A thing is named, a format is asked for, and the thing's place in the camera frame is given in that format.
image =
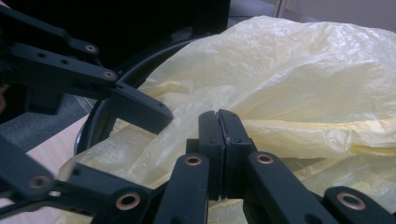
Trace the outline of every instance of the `table surface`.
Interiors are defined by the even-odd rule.
[[[52,136],[46,142],[33,148],[27,154],[56,176],[61,166],[73,157],[76,137],[86,119],[87,117],[80,119],[60,133]],[[0,207],[6,203],[6,200],[0,200]],[[59,213],[60,210],[58,209],[45,207],[32,213],[20,213],[14,217],[2,219],[0,224],[53,223]]]

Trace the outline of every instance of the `translucent plastic sheet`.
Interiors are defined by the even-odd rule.
[[[259,150],[283,158],[317,194],[344,185],[396,210],[396,34],[340,23],[267,17],[196,41],[140,90],[175,119],[154,135],[128,126],[76,156],[151,188],[165,182],[200,114],[237,113]],[[209,223],[245,223],[238,201],[215,203]],[[86,223],[63,213],[57,223]]]

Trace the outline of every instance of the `yellow plastic bag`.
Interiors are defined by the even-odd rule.
[[[133,126],[73,162],[156,188],[172,172],[198,116],[238,114],[259,150],[284,159],[318,194],[344,185],[396,210],[396,34],[331,22],[268,17],[198,40],[156,69],[139,90],[170,107],[158,135]],[[215,203],[209,223],[245,223],[240,202]],[[87,219],[61,215],[57,223]]]

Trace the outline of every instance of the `metal screw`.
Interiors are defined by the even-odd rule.
[[[133,209],[139,204],[140,196],[135,192],[123,194],[116,201],[117,208],[122,211]]]
[[[86,45],[85,46],[85,50],[89,51],[89,52],[95,52],[96,48],[92,45]]]
[[[50,183],[50,178],[45,175],[37,175],[29,180],[29,187],[31,189],[44,189]]]
[[[262,164],[271,164],[274,162],[274,159],[270,156],[265,155],[265,154],[261,154],[256,157],[256,161],[258,161],[259,163],[262,163]]]
[[[188,165],[199,165],[199,164],[201,164],[201,162],[202,162],[202,160],[199,157],[188,157],[186,159],[186,163]]]
[[[105,77],[108,77],[108,78],[113,78],[115,75],[114,75],[114,73],[112,73],[112,72],[109,72],[109,71],[106,71],[105,72]]]
[[[353,210],[363,210],[366,208],[366,203],[362,199],[350,193],[340,192],[337,194],[337,199],[340,203]]]

